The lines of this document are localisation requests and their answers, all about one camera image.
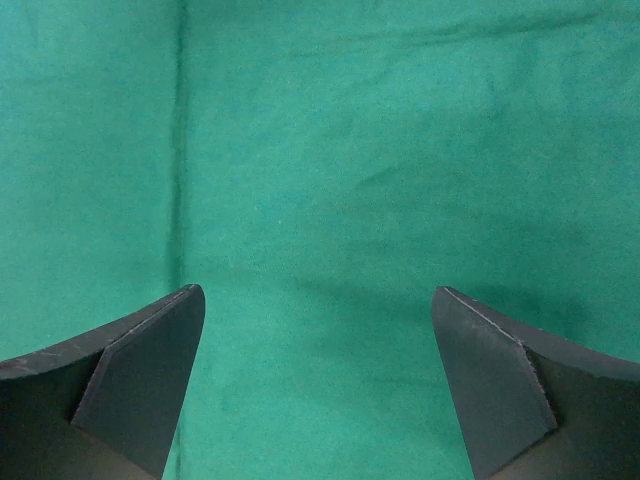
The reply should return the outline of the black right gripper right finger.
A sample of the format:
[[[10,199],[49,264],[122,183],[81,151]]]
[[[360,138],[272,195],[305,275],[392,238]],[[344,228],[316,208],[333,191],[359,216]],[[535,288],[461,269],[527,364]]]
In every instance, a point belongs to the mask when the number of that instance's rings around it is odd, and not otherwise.
[[[451,287],[432,325],[477,479],[636,479],[639,366]]]

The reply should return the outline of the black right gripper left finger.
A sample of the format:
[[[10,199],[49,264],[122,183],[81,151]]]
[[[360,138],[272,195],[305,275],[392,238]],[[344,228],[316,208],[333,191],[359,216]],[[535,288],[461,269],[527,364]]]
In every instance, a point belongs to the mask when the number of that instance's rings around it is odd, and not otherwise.
[[[187,285],[2,361],[2,479],[162,478],[204,317],[202,288]]]

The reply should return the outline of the dark green surgical drape cloth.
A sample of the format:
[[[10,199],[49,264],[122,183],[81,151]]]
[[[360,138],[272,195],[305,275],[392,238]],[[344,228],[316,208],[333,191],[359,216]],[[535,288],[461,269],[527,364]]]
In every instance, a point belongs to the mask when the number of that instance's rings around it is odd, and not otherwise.
[[[468,479],[450,286],[639,358],[635,1],[5,1],[1,355],[197,283],[169,479]]]

